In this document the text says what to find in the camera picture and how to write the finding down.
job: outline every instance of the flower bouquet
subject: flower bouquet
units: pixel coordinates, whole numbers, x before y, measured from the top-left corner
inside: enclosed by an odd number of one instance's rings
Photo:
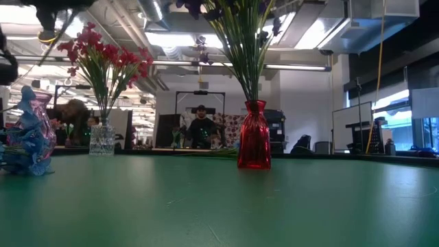
[[[32,107],[37,95],[29,86],[24,86],[21,93],[21,101],[4,110],[19,109],[23,114],[17,127],[0,132],[7,135],[8,140],[7,145],[0,142],[0,170],[4,169],[12,174],[40,176],[50,171],[50,154],[55,147],[55,135],[48,118],[39,117],[39,111]]]
[[[223,44],[220,50],[232,63],[231,73],[246,96],[248,115],[241,128],[238,167],[269,169],[270,137],[263,116],[264,101],[258,100],[259,76],[265,53],[274,36],[279,34],[281,21],[274,18],[272,33],[263,31],[274,0],[177,0],[177,7],[186,7],[198,19],[202,15]],[[201,5],[207,13],[201,13]],[[197,41],[201,51],[205,38]],[[201,53],[202,62],[212,61],[209,53]]]
[[[108,125],[108,116],[121,92],[140,77],[146,78],[152,57],[146,48],[139,48],[143,59],[125,48],[101,42],[101,34],[93,31],[94,24],[88,23],[78,37],[61,43],[58,50],[67,51],[73,66],[71,76],[81,68],[81,76],[92,86],[99,106],[101,126],[91,128],[90,154],[111,155],[115,148],[115,129]]]

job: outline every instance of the ceiling light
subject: ceiling light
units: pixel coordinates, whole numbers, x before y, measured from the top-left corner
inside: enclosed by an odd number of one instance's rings
[[[80,96],[75,96],[75,97],[73,97],[74,99],[78,99],[78,100],[80,100],[80,101],[82,101],[82,102],[87,102],[87,98],[85,98],[85,97],[80,97]]]
[[[0,23],[40,25],[34,6],[0,5]]]
[[[8,40],[36,40],[37,36],[7,36]]]
[[[279,31],[281,33],[278,36],[273,37],[271,45],[277,44],[279,43],[279,41],[281,41],[282,37],[285,35],[285,31],[288,29],[295,15],[296,15],[295,12],[291,12],[288,15],[284,14],[283,16],[280,17],[282,25]]]
[[[145,33],[151,45],[160,47],[180,47],[193,46],[195,40],[190,34],[156,34],[151,32]]]
[[[188,61],[168,61],[168,60],[155,60],[153,65],[176,65],[176,66],[192,66],[192,62]]]
[[[277,65],[267,64],[266,69],[284,69],[284,70],[305,70],[305,71],[326,71],[326,67],[319,66],[302,66],[302,65]]]
[[[285,34],[285,39],[291,47],[295,47],[299,43],[325,7],[326,2],[323,1],[303,1],[303,4],[294,16],[294,20],[288,27],[288,30],[293,30],[293,32]]]
[[[325,34],[323,22],[317,19],[317,21],[314,22],[314,24],[302,36],[294,49],[314,49],[320,44],[320,42],[322,42]]]
[[[221,49],[223,47],[220,39],[216,34],[202,34],[201,36],[206,38],[206,47],[214,47],[218,49]]]
[[[344,22],[337,27],[337,29],[335,29],[331,34],[329,34],[329,36],[327,36],[318,46],[318,49],[322,49],[330,40],[332,40],[335,35],[337,35],[339,32],[341,32],[344,27],[346,27],[349,23],[351,22],[350,19],[346,19],[344,20]]]
[[[224,65],[226,65],[227,67],[233,67],[233,64],[231,62],[223,62],[223,63],[214,62],[212,65],[207,65],[207,66],[224,67]]]
[[[68,93],[68,94],[70,94],[70,95],[77,95],[77,93],[72,92],[72,91],[70,91],[70,90],[66,90],[66,93]]]

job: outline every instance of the table surface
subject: table surface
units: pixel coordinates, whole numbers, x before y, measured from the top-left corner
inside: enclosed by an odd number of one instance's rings
[[[439,246],[439,169],[87,155],[52,167],[0,174],[2,246]]]

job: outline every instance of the ceiling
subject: ceiling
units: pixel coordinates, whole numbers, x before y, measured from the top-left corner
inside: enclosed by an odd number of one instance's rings
[[[38,19],[35,17],[35,9],[33,7],[18,7],[18,0],[0,0],[0,24],[3,32],[9,37],[8,47],[12,53],[16,55],[41,56],[46,46],[36,40],[36,34],[42,30]],[[373,3],[373,0],[352,0],[356,6],[364,6],[365,3]],[[184,8],[178,9],[175,1],[162,0],[163,18],[160,22],[146,21],[145,15],[150,19],[155,18],[153,8],[148,5],[153,0],[99,0],[95,2],[88,10],[82,12],[75,22],[67,30],[68,35],[62,37],[63,40],[70,39],[82,29],[83,23],[92,22],[97,25],[96,31],[103,35],[105,43],[125,47],[130,51],[137,52],[137,47],[148,47],[152,55],[157,60],[166,60],[175,58],[181,60],[197,60],[198,52],[190,49],[191,42],[195,44],[195,39],[200,35],[207,37],[209,47],[209,55],[217,61],[226,61],[219,46],[216,36],[214,35],[209,24],[200,19],[195,21]],[[281,17],[283,20],[283,32],[279,36],[276,43],[272,43],[265,57],[266,63],[272,64],[310,64],[310,65],[328,65],[327,57],[323,56],[316,47],[331,36],[335,31],[344,34],[344,31],[337,30],[339,26],[346,22],[349,9],[343,1],[340,0],[278,0],[276,7],[273,9],[275,16]],[[359,16],[361,19],[372,17]],[[165,23],[169,28],[168,32],[154,31],[159,24]],[[272,19],[266,23],[266,30],[271,31]],[[62,21],[58,21],[57,27],[62,25]],[[373,26],[368,27],[370,33],[375,33],[376,22]],[[322,46],[323,49],[342,49],[348,51],[350,47],[344,47],[345,39],[335,37],[330,40],[328,45]],[[174,46],[171,54],[164,49],[166,46]],[[65,54],[53,50],[51,56],[65,56]],[[19,89],[24,85],[30,85],[32,80],[44,80],[49,85],[42,91],[52,89],[55,84],[84,84],[82,78],[75,77],[67,80],[69,74],[65,65],[43,65],[41,67],[32,64],[23,64],[20,68],[20,74],[23,76],[18,82],[12,85],[12,92],[18,93]],[[175,67],[175,66],[157,66],[151,69],[150,78],[145,81],[136,83],[136,87],[124,92],[125,100],[131,102],[131,105],[141,106],[139,100],[143,96],[153,96],[156,91],[176,91],[181,90],[183,84],[176,82],[176,78],[187,76],[185,81],[192,81],[196,78],[200,70],[197,67]],[[277,71],[265,70],[263,77],[266,81],[270,81]],[[209,75],[211,80],[220,82],[224,76],[230,77],[230,71],[221,67],[203,67],[202,74]],[[76,97],[85,95],[91,99],[91,91],[77,92],[72,89],[71,92],[76,93]],[[66,93],[60,98],[60,102],[65,102],[74,95]],[[150,103],[147,107],[154,110],[155,99],[149,97]]]

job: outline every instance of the yellow cable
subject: yellow cable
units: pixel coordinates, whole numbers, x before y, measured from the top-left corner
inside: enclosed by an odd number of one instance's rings
[[[381,65],[383,62],[384,17],[385,17],[386,10],[387,10],[387,0],[383,0],[383,17],[381,18],[381,42],[379,43],[378,82],[377,82],[377,94],[375,96],[375,103],[377,103],[377,101],[378,101],[378,91],[379,91],[379,85],[381,83]],[[372,131],[373,131],[374,123],[375,123],[375,121],[374,121],[374,119],[372,119],[372,125],[370,126],[370,130],[369,130],[369,140],[368,140],[368,145],[366,148],[366,154],[369,153],[369,145],[370,145],[370,141],[372,139]]]
[[[335,108],[335,97],[334,97],[334,54],[331,54],[331,87],[332,87],[332,111]],[[334,118],[332,118],[332,154],[335,153],[335,141],[334,141]]]

